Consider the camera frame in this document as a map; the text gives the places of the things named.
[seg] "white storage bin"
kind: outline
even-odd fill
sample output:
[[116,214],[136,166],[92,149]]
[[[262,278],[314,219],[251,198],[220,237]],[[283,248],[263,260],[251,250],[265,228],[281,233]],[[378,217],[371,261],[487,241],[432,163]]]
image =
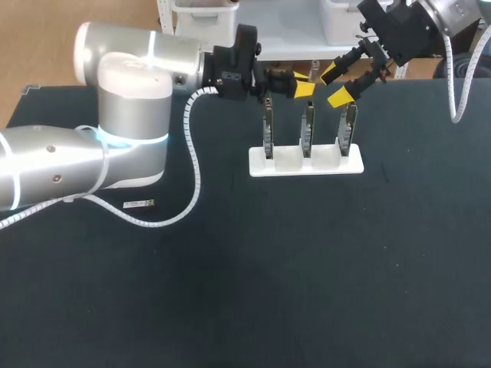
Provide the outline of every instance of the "white storage bin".
[[196,38],[204,51],[213,46],[230,47],[236,37],[239,3],[229,0],[172,0],[177,13],[176,35]]
[[[374,35],[370,30],[364,33],[360,30],[360,22],[365,21],[357,8],[361,0],[319,0],[321,3],[321,20],[324,26],[328,44],[356,45],[361,40],[357,35],[367,37]],[[379,0],[382,8],[386,9],[393,0]]]

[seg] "wooden floor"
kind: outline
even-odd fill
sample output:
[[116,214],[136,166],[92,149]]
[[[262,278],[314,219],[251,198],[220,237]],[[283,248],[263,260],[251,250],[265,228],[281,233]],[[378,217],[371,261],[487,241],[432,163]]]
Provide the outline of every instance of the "wooden floor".
[[76,84],[74,36],[84,21],[158,29],[154,0],[3,0],[0,6],[0,128],[26,84]]

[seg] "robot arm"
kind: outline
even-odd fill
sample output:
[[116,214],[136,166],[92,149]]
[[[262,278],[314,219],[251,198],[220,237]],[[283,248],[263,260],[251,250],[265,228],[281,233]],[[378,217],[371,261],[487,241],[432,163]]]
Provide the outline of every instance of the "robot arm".
[[82,84],[97,88],[99,125],[1,131],[0,210],[155,183],[166,165],[173,94],[208,87],[222,98],[252,95],[263,102],[268,92],[290,98],[313,92],[314,84],[297,81],[293,72],[267,71],[256,60],[260,51],[257,29],[247,25],[238,26],[231,48],[207,53],[193,39],[83,24],[74,69]]
[[378,41],[371,42],[364,38],[358,48],[337,57],[321,79],[330,84],[340,75],[346,74],[362,54],[373,58],[371,71],[348,81],[329,97],[329,103],[339,107],[357,100],[378,78],[385,81],[389,74],[389,60],[400,67],[404,66],[431,46],[440,33],[453,37],[481,15],[487,23],[491,20],[490,8],[491,3],[482,0],[479,3],[476,0],[418,0],[410,6],[401,2],[386,13],[377,0],[363,0],[358,9],[366,22],[361,23],[360,28],[363,32],[371,28],[378,36]]

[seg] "dark cloth surface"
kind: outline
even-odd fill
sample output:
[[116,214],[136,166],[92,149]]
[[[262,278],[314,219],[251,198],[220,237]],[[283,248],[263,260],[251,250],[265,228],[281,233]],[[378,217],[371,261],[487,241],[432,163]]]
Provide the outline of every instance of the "dark cloth surface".
[[[316,143],[339,110],[316,93]],[[359,102],[358,176],[258,179],[262,109],[203,97],[191,129],[203,191],[163,229],[78,200],[0,232],[1,367],[481,367],[491,363],[491,81],[450,122],[444,80],[377,84]],[[176,99],[163,178],[101,192],[188,203]],[[304,101],[275,98],[275,144],[296,144]],[[43,87],[10,127],[97,122],[94,90]]]

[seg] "shelf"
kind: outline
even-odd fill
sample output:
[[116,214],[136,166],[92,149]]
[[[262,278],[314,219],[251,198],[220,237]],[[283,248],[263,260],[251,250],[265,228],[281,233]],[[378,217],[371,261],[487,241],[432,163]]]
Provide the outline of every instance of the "shelf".
[[327,43],[320,19],[321,0],[243,0],[239,23],[258,28],[262,61],[326,60],[350,51],[353,45]]

